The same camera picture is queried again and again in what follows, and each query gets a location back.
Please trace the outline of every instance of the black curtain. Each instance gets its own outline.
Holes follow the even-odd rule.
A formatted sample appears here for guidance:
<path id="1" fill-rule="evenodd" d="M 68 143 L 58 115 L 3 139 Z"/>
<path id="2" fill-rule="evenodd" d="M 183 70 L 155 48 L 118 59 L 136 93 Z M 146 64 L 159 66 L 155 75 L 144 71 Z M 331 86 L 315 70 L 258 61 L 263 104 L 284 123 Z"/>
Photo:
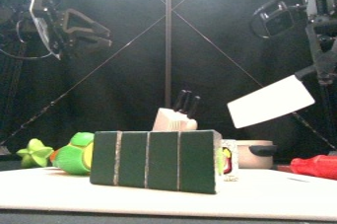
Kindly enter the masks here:
<path id="1" fill-rule="evenodd" d="M 314 132 L 327 136 L 316 78 L 304 83 L 316 104 L 298 112 L 312 128 L 290 114 L 236 129 L 227 108 L 231 101 L 312 64 L 306 19 L 275 38 L 252 34 L 252 15 L 268 1 L 171 0 L 171 98 L 182 89 L 191 90 L 202 97 L 199 129 L 216 129 L 224 138 L 274 140 L 280 147 L 278 161 L 288 161 L 331 150 Z M 34 137 L 59 148 L 78 131 L 152 130 L 158 110 L 166 106 L 166 0 L 58 0 L 58 8 L 74 8 L 106 26 L 114 44 L 71 60 L 25 61 L 11 124 L 3 131 L 10 134 L 66 95 L 7 141 L 14 152 Z M 44 53 L 35 36 L 27 55 Z"/>

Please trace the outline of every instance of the red toy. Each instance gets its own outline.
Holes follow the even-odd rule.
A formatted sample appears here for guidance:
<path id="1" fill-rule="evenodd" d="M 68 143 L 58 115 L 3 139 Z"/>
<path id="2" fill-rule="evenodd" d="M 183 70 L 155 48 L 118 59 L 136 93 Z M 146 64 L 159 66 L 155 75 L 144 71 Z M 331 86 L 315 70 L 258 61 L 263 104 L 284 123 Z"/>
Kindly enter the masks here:
<path id="1" fill-rule="evenodd" d="M 290 166 L 296 174 L 337 180 L 337 156 L 319 155 L 310 159 L 295 158 Z"/>

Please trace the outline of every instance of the white pot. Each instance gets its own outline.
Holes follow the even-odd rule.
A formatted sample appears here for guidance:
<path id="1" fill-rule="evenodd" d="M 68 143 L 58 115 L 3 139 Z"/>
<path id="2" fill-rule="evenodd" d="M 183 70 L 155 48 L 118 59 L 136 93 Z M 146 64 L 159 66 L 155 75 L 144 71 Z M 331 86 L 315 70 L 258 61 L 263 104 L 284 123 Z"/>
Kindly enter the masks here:
<path id="1" fill-rule="evenodd" d="M 238 140 L 239 168 L 270 169 L 274 166 L 274 156 L 278 146 L 267 140 Z"/>

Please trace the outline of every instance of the dark green box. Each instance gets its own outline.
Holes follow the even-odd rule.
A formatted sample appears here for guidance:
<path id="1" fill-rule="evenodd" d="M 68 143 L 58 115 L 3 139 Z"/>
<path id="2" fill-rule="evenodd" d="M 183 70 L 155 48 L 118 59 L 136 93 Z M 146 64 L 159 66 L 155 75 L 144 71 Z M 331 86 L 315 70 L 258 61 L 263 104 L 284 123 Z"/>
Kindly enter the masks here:
<path id="1" fill-rule="evenodd" d="M 219 150 L 215 130 L 96 132 L 90 179 L 96 185 L 216 193 Z"/>

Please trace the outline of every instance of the plush toy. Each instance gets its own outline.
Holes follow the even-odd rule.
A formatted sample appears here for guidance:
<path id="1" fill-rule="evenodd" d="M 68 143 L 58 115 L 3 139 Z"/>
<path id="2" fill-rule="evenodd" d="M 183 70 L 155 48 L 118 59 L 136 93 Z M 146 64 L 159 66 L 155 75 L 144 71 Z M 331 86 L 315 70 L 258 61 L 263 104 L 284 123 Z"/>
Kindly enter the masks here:
<path id="1" fill-rule="evenodd" d="M 70 143 L 51 155 L 55 167 L 74 175 L 88 175 L 91 170 L 94 133 L 78 132 Z"/>
<path id="2" fill-rule="evenodd" d="M 30 141 L 27 148 L 17 152 L 17 154 L 23 157 L 22 167 L 25 169 L 46 167 L 54 151 L 54 148 L 47 147 L 40 139 L 34 138 Z"/>

